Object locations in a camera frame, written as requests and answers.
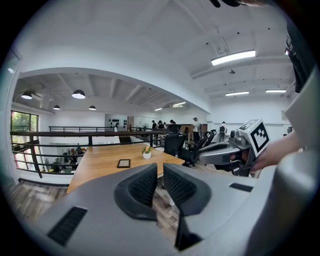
wooden table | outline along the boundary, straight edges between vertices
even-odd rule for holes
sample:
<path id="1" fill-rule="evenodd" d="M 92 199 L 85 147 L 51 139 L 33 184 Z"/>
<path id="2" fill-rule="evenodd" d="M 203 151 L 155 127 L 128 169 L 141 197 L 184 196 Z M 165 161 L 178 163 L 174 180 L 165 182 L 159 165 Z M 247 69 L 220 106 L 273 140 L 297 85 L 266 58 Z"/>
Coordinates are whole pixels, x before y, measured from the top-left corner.
<path id="1" fill-rule="evenodd" d="M 185 162 L 154 148 L 151 148 L 150 159 L 144 159 L 142 149 L 145 146 L 145 144 L 90 146 L 76 168 L 67 193 L 90 180 L 128 169 L 117 168 L 120 159 L 130 159 L 131 168 L 156 163 L 158 165 L 158 177 L 164 174 L 164 163 L 182 165 Z"/>

small potted plant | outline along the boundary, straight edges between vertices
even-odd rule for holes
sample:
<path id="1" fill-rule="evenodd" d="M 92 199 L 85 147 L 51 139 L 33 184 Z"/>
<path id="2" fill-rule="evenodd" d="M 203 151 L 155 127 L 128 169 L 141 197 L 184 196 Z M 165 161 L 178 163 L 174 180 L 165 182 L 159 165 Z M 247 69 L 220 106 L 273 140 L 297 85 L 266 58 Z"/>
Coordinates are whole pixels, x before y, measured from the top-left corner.
<path id="1" fill-rule="evenodd" d="M 144 159 L 149 159 L 151 157 L 151 148 L 149 146 L 145 146 L 142 150 L 142 155 Z"/>

white ceiling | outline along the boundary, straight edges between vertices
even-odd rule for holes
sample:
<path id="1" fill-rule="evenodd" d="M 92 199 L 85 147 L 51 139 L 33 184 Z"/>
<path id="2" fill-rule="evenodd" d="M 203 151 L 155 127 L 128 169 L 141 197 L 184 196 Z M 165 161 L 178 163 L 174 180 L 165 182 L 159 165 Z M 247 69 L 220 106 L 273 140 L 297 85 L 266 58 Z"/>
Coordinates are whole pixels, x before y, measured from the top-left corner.
<path id="1" fill-rule="evenodd" d="M 220 3 L 221 7 L 216 8 L 209 0 L 71 0 L 69 8 L 56 9 L 47 17 L 54 27 L 43 29 L 39 39 L 45 40 L 53 29 L 63 31 L 67 24 L 75 30 L 93 22 L 115 24 L 160 45 L 211 101 L 229 92 L 250 91 L 254 97 L 265 96 L 267 89 L 289 88 L 295 78 L 285 55 L 285 19 L 273 7 L 230 7 Z M 225 55 L 217 51 L 225 52 L 227 48 L 231 54 L 254 49 L 256 57 L 213 66 L 212 59 Z M 54 97 L 82 89 L 88 96 L 112 97 L 150 108 L 180 101 L 179 95 L 82 73 L 22 78 L 16 93 L 26 87 Z"/>

white flower pot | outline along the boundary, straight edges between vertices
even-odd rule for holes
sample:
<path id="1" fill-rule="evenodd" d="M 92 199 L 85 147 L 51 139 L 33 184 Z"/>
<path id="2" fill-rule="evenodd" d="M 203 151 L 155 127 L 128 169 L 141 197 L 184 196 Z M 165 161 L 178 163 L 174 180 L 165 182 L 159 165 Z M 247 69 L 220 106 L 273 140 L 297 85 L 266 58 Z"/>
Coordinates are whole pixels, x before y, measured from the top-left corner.
<path id="1" fill-rule="evenodd" d="M 144 159 L 149 159 L 149 158 L 151 157 L 151 152 L 148 153 L 148 154 L 142 153 L 142 155 L 143 155 L 143 158 L 144 158 Z"/>

floor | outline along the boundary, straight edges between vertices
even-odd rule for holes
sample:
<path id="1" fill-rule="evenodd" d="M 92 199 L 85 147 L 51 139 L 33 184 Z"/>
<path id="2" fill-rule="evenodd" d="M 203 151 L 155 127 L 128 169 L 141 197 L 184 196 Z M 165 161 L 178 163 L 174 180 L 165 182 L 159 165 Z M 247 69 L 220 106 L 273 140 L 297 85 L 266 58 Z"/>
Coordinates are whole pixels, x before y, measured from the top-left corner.
<path id="1" fill-rule="evenodd" d="M 232 175 L 223 170 L 216 170 L 213 164 L 196 163 L 191 168 L 211 173 Z M 29 221 L 36 221 L 51 205 L 66 195 L 67 187 L 38 185 L 22 181 L 11 186 L 8 197 L 15 211 Z M 165 189 L 158 186 L 153 196 L 153 209 L 157 212 L 157 226 L 163 235 L 174 245 L 179 223 L 179 210 L 170 206 L 170 197 Z"/>

